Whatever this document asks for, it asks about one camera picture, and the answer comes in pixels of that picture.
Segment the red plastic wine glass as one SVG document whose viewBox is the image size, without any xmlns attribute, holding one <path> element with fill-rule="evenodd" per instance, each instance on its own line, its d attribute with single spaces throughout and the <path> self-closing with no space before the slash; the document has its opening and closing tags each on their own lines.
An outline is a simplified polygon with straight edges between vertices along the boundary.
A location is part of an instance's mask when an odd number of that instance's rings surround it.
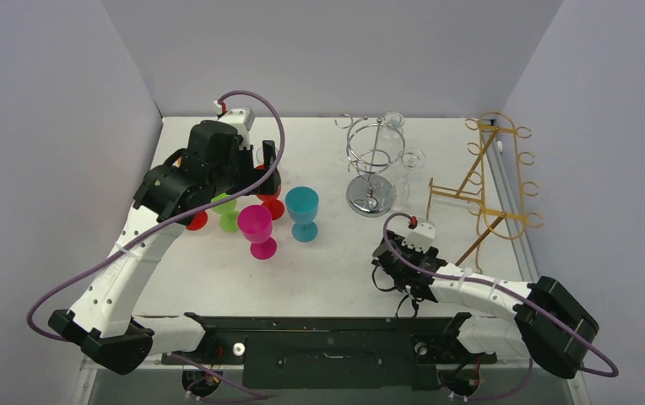
<svg viewBox="0 0 645 405">
<path fill-rule="evenodd" d="M 196 213 L 190 222 L 190 224 L 187 226 L 187 230 L 190 231 L 197 231 L 201 230 L 209 221 L 209 216 L 206 211 L 200 211 Z"/>
</svg>

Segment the green plastic wine glass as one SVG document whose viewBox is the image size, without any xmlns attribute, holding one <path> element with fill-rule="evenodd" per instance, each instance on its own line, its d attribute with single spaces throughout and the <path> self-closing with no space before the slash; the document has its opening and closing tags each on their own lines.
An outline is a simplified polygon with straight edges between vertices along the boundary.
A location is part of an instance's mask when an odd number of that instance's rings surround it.
<svg viewBox="0 0 645 405">
<path fill-rule="evenodd" d="M 236 200 L 232 199 L 212 208 L 220 216 L 219 226 L 226 233 L 235 233 L 239 231 L 237 218 L 239 211 L 236 210 Z"/>
</svg>

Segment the blue plastic wine glass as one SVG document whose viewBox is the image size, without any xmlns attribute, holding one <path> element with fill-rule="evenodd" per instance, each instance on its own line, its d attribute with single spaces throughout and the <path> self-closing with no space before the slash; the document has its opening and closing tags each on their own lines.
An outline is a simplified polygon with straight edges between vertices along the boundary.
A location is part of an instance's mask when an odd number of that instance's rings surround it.
<svg viewBox="0 0 645 405">
<path fill-rule="evenodd" d="M 315 219 L 318 213 L 319 196 L 307 186 L 297 186 L 285 196 L 285 206 L 294 224 L 291 234 L 301 243 L 312 242 L 317 238 L 318 227 Z"/>
</svg>

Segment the pink plastic wine glass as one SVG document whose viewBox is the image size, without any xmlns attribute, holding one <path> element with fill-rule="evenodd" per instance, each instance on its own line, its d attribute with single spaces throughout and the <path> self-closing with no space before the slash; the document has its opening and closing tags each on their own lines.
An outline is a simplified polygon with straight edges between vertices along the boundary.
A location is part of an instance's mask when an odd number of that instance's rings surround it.
<svg viewBox="0 0 645 405">
<path fill-rule="evenodd" d="M 243 208 L 237 224 L 244 238 L 250 243 L 250 252 L 258 260 L 268 260 L 277 251 L 277 242 L 272 237 L 272 214 L 262 205 Z"/>
</svg>

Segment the patterned clear glass goblet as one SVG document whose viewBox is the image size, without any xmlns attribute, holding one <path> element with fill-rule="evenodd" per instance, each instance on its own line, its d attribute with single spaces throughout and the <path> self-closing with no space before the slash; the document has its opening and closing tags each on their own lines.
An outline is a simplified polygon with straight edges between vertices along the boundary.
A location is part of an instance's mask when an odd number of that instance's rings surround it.
<svg viewBox="0 0 645 405">
<path fill-rule="evenodd" d="M 264 154 L 264 147 L 261 146 L 255 152 L 255 158 L 258 165 L 265 165 L 266 159 Z"/>
</svg>

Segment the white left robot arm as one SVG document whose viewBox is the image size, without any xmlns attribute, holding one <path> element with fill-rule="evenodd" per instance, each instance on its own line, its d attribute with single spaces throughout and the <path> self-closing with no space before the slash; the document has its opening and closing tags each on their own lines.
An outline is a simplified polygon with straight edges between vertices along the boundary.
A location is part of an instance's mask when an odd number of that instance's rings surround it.
<svg viewBox="0 0 645 405">
<path fill-rule="evenodd" d="M 184 352 L 194 362 L 211 360 L 216 339 L 193 313 L 134 316 L 145 286 L 173 242 L 200 211 L 216 203 L 279 190 L 275 167 L 282 146 L 263 141 L 256 167 L 248 126 L 204 120 L 188 144 L 148 171 L 133 197 L 127 222 L 110 256 L 83 295 L 48 325 L 62 339 L 106 369 L 126 375 L 150 355 Z"/>
</svg>

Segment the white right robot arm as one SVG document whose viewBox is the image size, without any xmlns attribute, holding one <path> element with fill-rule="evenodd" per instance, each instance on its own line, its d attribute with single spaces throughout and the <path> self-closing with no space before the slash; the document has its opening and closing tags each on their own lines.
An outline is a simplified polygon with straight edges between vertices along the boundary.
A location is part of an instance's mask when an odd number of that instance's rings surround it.
<svg viewBox="0 0 645 405">
<path fill-rule="evenodd" d="M 493 278 L 437 257 L 434 247 L 410 249 L 393 232 L 382 237 L 372 263 L 394 281 L 395 289 L 415 301 L 458 305 L 472 316 L 441 337 L 442 352 L 452 360 L 468 354 L 497 354 L 531 358 L 543 370 L 563 379 L 578 372 L 616 377 L 607 370 L 588 368 L 587 354 L 606 356 L 595 348 L 599 324 L 556 279 L 535 282 Z"/>
</svg>

